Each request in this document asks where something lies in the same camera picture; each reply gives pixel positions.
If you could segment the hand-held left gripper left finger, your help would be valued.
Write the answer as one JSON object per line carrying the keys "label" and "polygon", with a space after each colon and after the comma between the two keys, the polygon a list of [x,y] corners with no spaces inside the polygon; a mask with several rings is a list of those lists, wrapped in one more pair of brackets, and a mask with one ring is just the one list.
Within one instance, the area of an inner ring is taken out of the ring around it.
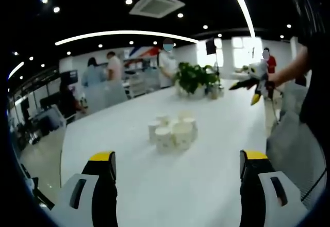
{"label": "hand-held left gripper left finger", "polygon": [[67,180],[50,211],[56,226],[118,226],[115,155],[92,155],[82,173]]}

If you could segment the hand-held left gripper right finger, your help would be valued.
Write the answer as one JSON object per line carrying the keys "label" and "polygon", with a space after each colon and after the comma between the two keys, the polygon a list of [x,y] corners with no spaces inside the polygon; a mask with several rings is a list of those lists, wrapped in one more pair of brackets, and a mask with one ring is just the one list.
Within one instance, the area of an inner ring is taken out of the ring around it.
{"label": "hand-held left gripper right finger", "polygon": [[240,226],[297,226],[308,210],[301,192],[266,154],[240,151]]}

